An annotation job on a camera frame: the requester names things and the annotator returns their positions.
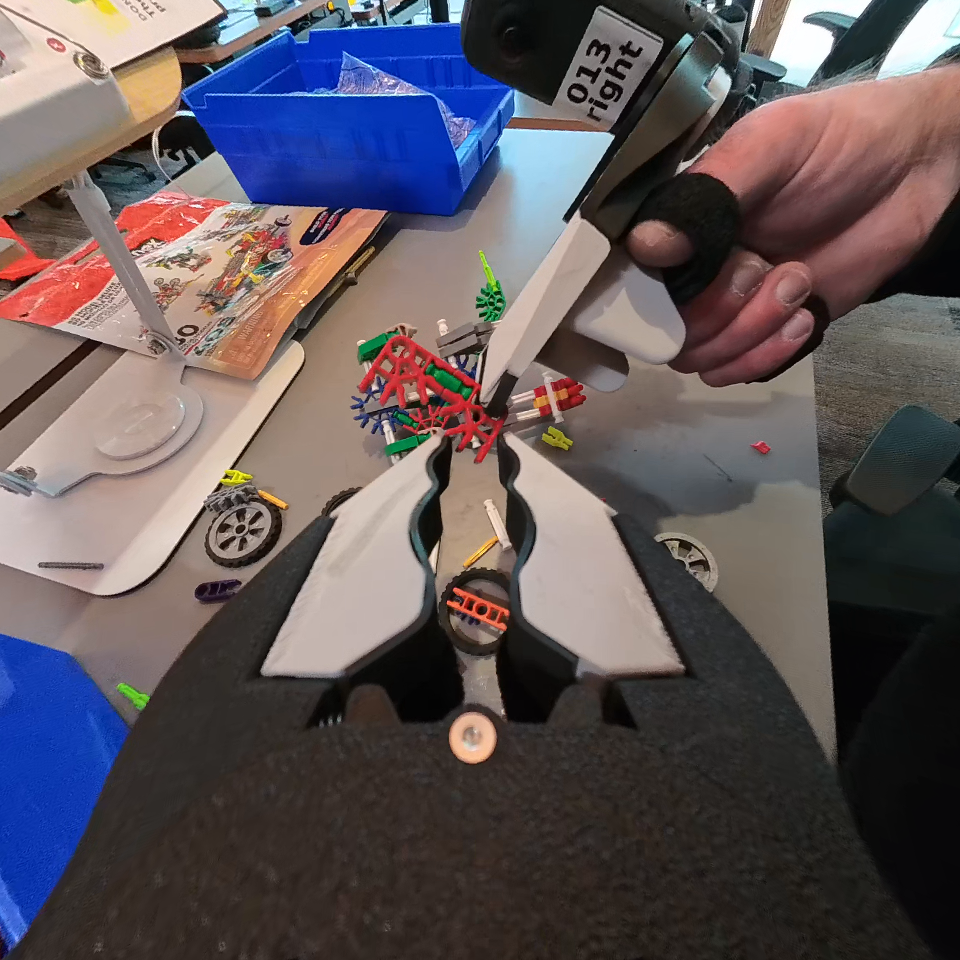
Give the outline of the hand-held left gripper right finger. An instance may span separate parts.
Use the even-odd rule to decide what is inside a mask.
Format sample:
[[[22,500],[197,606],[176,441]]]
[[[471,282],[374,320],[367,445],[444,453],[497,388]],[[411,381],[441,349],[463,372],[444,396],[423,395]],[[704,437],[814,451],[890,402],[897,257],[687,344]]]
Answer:
[[[580,682],[684,676],[618,513],[520,439],[500,438],[497,462],[515,554],[496,664],[507,718],[544,722]]]

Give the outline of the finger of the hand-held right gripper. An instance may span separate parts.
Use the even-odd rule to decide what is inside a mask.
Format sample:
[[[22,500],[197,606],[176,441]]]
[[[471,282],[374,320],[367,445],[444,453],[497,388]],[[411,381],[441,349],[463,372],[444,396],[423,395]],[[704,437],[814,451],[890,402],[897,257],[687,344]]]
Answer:
[[[492,332],[478,399],[504,413],[514,386],[566,318],[611,252],[612,243],[579,213],[571,216]]]

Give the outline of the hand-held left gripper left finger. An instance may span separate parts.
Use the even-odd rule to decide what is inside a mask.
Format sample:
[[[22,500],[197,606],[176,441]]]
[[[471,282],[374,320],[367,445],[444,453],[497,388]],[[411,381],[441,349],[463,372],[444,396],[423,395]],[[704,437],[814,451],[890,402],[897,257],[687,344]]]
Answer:
[[[312,722],[345,721],[362,687],[381,690],[401,722],[452,713],[454,652],[430,560],[451,455],[449,438],[429,436],[321,519],[317,554],[261,667],[267,679],[324,686]]]

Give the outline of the multicolour construction toy model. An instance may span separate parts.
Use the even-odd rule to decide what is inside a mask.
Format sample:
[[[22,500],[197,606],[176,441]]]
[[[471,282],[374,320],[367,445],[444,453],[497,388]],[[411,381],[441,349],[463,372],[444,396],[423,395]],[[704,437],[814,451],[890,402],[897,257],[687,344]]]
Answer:
[[[457,450],[460,437],[417,432],[409,411],[435,396],[481,405],[480,377],[494,327],[492,322],[474,321],[449,330],[441,320],[434,350],[417,342],[417,330],[405,323],[357,342],[357,362],[364,375],[350,409],[361,428],[385,441],[391,464],[401,462],[434,435],[450,438]],[[509,396],[503,429],[536,425],[543,425],[543,431],[548,426],[560,429],[563,415],[586,400],[581,383],[545,373],[540,386]]]

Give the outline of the person's right forearm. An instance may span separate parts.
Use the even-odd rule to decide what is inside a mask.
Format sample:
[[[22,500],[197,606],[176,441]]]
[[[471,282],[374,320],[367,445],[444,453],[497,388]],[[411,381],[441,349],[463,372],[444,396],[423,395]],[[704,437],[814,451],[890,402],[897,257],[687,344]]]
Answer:
[[[959,65],[958,57],[943,64],[944,107],[942,120],[949,123],[950,133],[944,142],[958,154],[959,146]],[[931,232],[926,249],[926,279],[930,296],[958,298],[959,296],[959,194],[955,184],[954,195]]]

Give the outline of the person's right hand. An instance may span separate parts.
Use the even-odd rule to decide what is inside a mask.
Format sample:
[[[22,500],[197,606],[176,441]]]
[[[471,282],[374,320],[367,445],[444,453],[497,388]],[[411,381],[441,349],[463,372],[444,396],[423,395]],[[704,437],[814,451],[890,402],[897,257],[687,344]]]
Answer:
[[[714,281],[679,309],[673,370],[714,388],[776,376],[918,254],[958,184],[946,69],[766,104],[670,182],[710,178],[741,216]]]

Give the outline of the orange connector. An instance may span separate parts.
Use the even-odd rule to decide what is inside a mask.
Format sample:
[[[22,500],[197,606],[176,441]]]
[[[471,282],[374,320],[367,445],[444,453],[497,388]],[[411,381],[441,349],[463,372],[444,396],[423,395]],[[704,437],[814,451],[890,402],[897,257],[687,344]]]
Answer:
[[[510,619],[507,606],[455,586],[451,594],[442,603],[454,614],[484,624],[498,632],[505,632]]]

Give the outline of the grey spoked wheel with tyre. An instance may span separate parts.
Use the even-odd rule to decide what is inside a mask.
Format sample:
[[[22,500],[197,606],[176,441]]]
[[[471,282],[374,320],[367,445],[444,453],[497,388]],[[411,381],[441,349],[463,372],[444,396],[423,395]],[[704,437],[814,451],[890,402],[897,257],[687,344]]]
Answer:
[[[205,553],[219,567],[244,569],[274,551],[282,529],[282,509],[257,496],[214,516],[204,539]]]

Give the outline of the clear plastic bag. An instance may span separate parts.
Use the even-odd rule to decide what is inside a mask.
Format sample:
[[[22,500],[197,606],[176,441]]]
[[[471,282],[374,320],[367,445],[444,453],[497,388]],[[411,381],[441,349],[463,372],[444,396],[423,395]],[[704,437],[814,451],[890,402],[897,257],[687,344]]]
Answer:
[[[438,108],[446,132],[454,148],[459,148],[476,128],[476,121],[455,113],[450,106],[433,93],[413,83],[379,69],[347,52],[342,53],[339,78],[336,85],[323,90],[330,95],[349,96],[429,96]]]

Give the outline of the grey connector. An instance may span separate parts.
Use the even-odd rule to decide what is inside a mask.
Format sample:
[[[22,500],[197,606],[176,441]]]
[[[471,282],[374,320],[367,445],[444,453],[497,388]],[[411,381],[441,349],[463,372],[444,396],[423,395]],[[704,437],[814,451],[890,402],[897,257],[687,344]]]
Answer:
[[[217,516],[223,512],[243,507],[259,498],[256,484],[246,482],[236,486],[219,486],[203,501],[203,509]]]

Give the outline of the blue plastic storage bin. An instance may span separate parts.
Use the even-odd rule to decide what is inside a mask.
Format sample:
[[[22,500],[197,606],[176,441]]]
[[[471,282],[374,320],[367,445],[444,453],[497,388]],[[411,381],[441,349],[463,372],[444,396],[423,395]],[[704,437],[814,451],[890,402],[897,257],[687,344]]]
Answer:
[[[324,93],[345,52],[476,127],[454,148],[429,96]],[[515,111],[514,91],[468,63],[456,23],[282,30],[183,99],[253,202],[431,215],[458,210]]]

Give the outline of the orange toy set package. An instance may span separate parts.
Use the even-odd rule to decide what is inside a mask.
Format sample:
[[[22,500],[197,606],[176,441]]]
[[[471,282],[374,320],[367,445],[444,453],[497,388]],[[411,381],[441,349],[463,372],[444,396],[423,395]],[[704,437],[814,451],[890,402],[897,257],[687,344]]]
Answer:
[[[124,208],[115,224],[186,364],[251,380],[386,218],[380,210],[228,202],[165,190]],[[138,354],[162,353],[95,241],[3,298],[1,317]]]

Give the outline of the blue bin with square tag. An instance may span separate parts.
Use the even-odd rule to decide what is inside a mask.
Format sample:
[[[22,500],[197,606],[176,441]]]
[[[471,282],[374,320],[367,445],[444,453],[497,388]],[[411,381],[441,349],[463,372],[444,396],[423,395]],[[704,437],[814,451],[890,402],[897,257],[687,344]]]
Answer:
[[[60,881],[127,734],[71,655],[1,636],[3,950]]]

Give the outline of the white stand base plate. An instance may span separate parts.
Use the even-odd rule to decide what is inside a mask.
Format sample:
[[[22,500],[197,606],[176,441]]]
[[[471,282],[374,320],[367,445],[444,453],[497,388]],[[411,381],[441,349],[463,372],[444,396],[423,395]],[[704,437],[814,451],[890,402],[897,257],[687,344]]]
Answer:
[[[67,2],[2,2],[2,210],[63,181],[162,353],[125,351],[2,469],[2,565],[113,596],[168,560],[306,356],[285,345],[252,380],[187,366],[88,172],[134,115],[78,32]]]

